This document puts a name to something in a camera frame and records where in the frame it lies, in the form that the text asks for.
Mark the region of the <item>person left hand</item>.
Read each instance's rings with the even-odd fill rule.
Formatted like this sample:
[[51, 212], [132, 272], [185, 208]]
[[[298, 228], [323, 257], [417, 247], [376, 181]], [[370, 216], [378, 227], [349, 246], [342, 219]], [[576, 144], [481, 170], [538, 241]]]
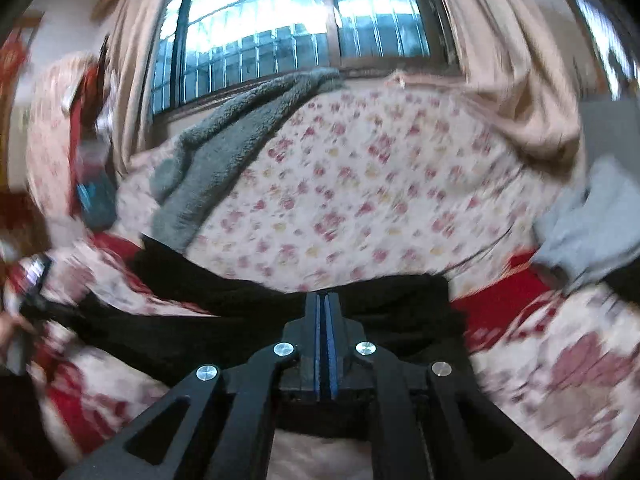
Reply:
[[25, 333], [35, 333], [35, 327], [24, 316], [2, 311], [0, 315], [0, 354], [2, 359], [6, 357], [14, 335], [22, 330]]

